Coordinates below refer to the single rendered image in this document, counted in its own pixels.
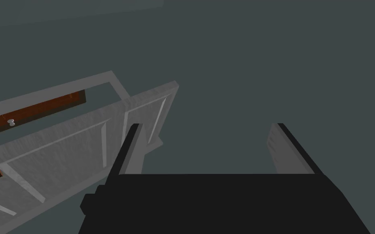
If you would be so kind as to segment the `brown wooden door leaf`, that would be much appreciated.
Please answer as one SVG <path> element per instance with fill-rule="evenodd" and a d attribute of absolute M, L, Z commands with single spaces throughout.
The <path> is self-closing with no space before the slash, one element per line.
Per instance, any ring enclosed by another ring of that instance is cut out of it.
<path fill-rule="evenodd" d="M 55 99 L 0 115 L 0 132 L 52 115 L 85 102 L 85 90 L 80 90 L 78 92 L 70 93 Z M 14 126 L 9 125 L 7 122 L 9 119 L 15 120 Z"/>

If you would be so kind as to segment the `grey panelled door leaf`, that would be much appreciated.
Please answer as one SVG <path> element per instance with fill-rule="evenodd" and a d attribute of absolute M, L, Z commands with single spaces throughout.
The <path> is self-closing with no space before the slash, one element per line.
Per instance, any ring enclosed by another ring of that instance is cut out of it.
<path fill-rule="evenodd" d="M 143 124 L 145 152 L 179 85 L 169 82 L 0 145 L 0 234 L 18 227 L 106 177 L 133 124 Z"/>

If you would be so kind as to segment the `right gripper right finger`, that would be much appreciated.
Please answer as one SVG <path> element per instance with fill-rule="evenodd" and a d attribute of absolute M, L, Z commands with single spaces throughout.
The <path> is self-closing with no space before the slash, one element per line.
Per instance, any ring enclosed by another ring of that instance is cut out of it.
<path fill-rule="evenodd" d="M 267 147 L 279 174 L 323 174 L 283 123 L 271 125 Z"/>

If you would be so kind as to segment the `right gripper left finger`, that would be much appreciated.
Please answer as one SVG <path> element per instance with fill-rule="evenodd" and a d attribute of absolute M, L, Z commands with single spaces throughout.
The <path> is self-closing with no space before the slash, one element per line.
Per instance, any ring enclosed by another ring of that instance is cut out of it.
<path fill-rule="evenodd" d="M 146 132 L 144 125 L 134 123 L 124 139 L 109 176 L 140 174 L 146 154 Z"/>

